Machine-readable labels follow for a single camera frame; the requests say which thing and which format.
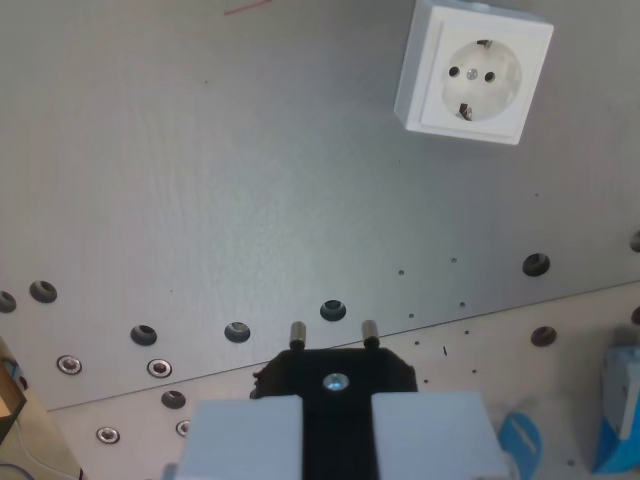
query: blue plastic part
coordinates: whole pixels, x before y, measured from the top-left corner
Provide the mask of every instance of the blue plastic part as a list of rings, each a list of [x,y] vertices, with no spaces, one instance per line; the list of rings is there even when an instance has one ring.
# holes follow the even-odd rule
[[[600,440],[596,452],[596,462],[593,473],[622,473],[640,465],[640,415],[636,406],[633,417],[631,436],[627,440],[620,440],[613,427],[606,418],[602,419]]]
[[[522,480],[532,480],[542,461],[544,445],[535,424],[523,413],[507,416],[498,440],[502,449],[511,454]]]

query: mounting hole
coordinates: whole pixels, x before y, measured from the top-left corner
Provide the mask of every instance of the mounting hole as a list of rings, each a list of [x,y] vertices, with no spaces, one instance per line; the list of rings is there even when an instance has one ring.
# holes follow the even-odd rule
[[[120,434],[118,433],[118,431],[115,428],[111,427],[99,428],[96,432],[96,437],[98,437],[98,440],[100,440],[102,443],[106,443],[109,445],[118,443],[118,441],[120,440]]]
[[[224,336],[233,343],[243,343],[249,340],[251,329],[242,322],[232,322],[224,327]]]
[[[131,340],[138,345],[148,347],[149,345],[156,343],[156,340],[158,340],[158,334],[153,328],[148,327],[147,325],[138,325],[131,329]]]
[[[77,375],[82,371],[82,363],[76,357],[63,355],[56,360],[58,370],[65,375]]]
[[[13,295],[0,290],[0,313],[11,313],[16,309],[16,299]]]
[[[165,407],[177,410],[185,406],[187,398],[177,390],[170,390],[162,394],[160,401]]]
[[[522,262],[522,271],[529,277],[544,275],[551,267],[551,260],[544,253],[534,253]]]
[[[634,252],[640,253],[640,231],[633,234],[631,242],[629,242],[629,246]]]
[[[171,375],[171,364],[166,360],[151,360],[147,365],[147,371],[152,377],[156,378],[166,378]]]
[[[340,300],[328,300],[320,307],[320,316],[328,322],[342,320],[347,314],[347,307]]]
[[[42,280],[33,282],[29,287],[29,293],[40,303],[52,303],[58,298],[56,287]]]
[[[640,325],[640,307],[636,308],[631,314],[631,323]]]
[[[190,425],[191,422],[189,420],[183,420],[176,425],[176,432],[178,432],[178,435],[181,437],[186,437],[187,433],[189,433]]]
[[[531,334],[531,343],[536,347],[548,347],[558,338],[558,332],[553,327],[536,328]]]

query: small hole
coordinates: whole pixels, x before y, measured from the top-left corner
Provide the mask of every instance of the small hole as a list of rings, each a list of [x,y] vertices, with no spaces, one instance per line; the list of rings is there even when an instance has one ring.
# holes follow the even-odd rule
[[[243,343],[249,340],[251,330],[242,322],[232,322],[224,329],[224,336],[233,343]]]
[[[522,271],[529,277],[544,275],[551,267],[551,260],[544,253],[529,255],[522,263]]]
[[[156,331],[147,325],[138,325],[137,327],[133,327],[131,329],[130,336],[131,340],[143,347],[153,345],[158,340],[158,334]]]
[[[631,237],[631,242],[629,246],[631,247],[631,250],[633,250],[634,252],[640,253],[640,231],[633,234],[633,237]]]
[[[52,303],[58,298],[56,288],[49,282],[33,282],[29,287],[31,296],[40,303]]]
[[[640,325],[640,307],[636,308],[631,314],[631,323]]]
[[[165,407],[177,410],[185,406],[187,398],[181,392],[171,390],[169,392],[164,392],[162,397],[160,397],[160,401]]]
[[[0,313],[11,313],[16,306],[16,299],[11,294],[0,291]]]
[[[531,334],[531,343],[536,347],[548,347],[558,338],[558,332],[553,327],[536,328]]]

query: countersunk hole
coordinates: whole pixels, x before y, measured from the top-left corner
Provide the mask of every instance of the countersunk hole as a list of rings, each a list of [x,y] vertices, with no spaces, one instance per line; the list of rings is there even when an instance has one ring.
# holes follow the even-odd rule
[[[29,293],[31,296],[40,303],[52,303],[58,298],[58,292],[56,288],[49,282],[39,280],[33,282],[29,287]]]
[[[328,300],[320,307],[320,316],[328,322],[342,320],[347,314],[347,307],[340,300]]]
[[[224,336],[233,343],[243,343],[249,340],[251,329],[242,322],[232,322],[224,328]]]
[[[0,313],[11,313],[16,309],[16,299],[10,293],[0,291]]]
[[[158,340],[158,334],[156,331],[147,325],[138,325],[131,329],[131,340],[138,345],[148,347],[153,345]]]
[[[631,237],[631,242],[629,243],[631,250],[636,253],[640,253],[640,231],[637,231]]]
[[[536,328],[531,334],[531,343],[536,347],[548,347],[558,338],[558,332],[553,327]]]
[[[522,271],[529,277],[544,275],[551,267],[551,260],[544,253],[534,253],[522,262]]]
[[[170,390],[162,394],[160,401],[165,407],[177,410],[185,406],[187,398],[177,390]]]

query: gray metal panel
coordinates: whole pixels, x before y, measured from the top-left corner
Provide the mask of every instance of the gray metal panel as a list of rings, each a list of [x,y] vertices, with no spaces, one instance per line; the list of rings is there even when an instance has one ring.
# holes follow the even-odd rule
[[[410,0],[2,2],[0,333],[47,407],[266,361],[293,320],[326,347],[639,279],[640,3],[507,3],[556,26],[517,147],[402,128]]]

